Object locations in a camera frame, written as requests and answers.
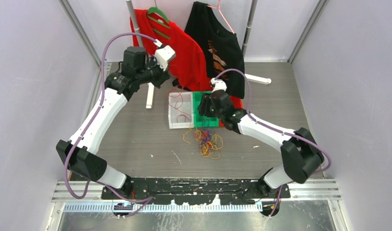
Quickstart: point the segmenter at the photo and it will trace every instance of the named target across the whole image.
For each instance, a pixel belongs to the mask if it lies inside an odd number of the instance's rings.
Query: green tray
[[[193,91],[193,116],[194,116],[194,126],[195,128],[209,127],[216,128],[219,126],[219,119],[214,117],[200,116],[197,111],[200,102],[202,101],[203,93],[211,93],[211,91]]]

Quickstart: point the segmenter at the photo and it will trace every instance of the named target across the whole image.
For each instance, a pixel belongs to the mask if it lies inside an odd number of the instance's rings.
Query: gray wooden table
[[[246,73],[272,79],[270,85],[250,83],[252,113],[282,127],[308,128],[289,63],[246,63]],[[145,109],[147,87],[135,93],[110,126],[98,155],[132,177],[258,178],[281,164],[280,153],[270,146],[224,128],[215,129],[224,140],[221,158],[203,157],[191,134],[192,144],[182,140],[188,129],[169,129],[171,88],[169,81],[155,90],[152,109]]]

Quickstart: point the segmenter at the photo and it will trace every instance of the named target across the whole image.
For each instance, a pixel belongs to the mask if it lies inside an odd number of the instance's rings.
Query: gray wall
[[[293,68],[353,230],[392,230],[392,0],[329,1]]]
[[[39,231],[97,67],[56,0],[0,0],[0,231]]]

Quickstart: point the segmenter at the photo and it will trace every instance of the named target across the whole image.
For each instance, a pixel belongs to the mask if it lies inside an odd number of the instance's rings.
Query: red shirt
[[[169,27],[151,20],[147,16],[148,10],[135,10],[136,20],[142,34],[151,36],[161,41],[164,45],[169,45],[176,52],[176,57],[170,62],[169,70],[178,78],[183,88],[191,91],[212,90],[210,78],[207,77],[206,59],[199,45],[174,22],[169,21]],[[156,20],[163,20],[159,15],[152,13],[150,16]],[[166,39],[154,32],[154,29],[169,37]],[[157,46],[149,39],[142,38],[146,51],[153,55]],[[136,36],[133,36],[134,46],[138,46]],[[230,96],[235,108],[242,108],[241,99]]]

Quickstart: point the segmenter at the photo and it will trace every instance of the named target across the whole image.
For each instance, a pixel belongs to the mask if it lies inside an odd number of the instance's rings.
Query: green clothes hanger
[[[157,13],[157,14],[159,14],[159,15],[165,20],[165,22],[168,24],[168,23],[169,23],[168,17],[167,17],[158,7],[151,7],[151,8],[148,9],[148,11],[146,12],[148,18],[151,19],[152,21],[154,21],[154,22],[156,22],[156,23],[158,23],[158,24],[160,24],[160,25],[162,25],[162,26],[164,26],[164,27],[170,29],[169,25],[166,25],[164,22],[161,22],[161,21],[156,20],[155,18],[151,17],[150,14],[152,14],[152,13]],[[162,37],[164,37],[164,38],[166,38],[166,39],[169,39],[169,37],[166,36],[166,35],[164,35],[163,33],[159,32],[159,31],[157,31],[157,30],[155,30],[155,29],[153,29],[153,30],[154,30],[157,34],[161,35]]]

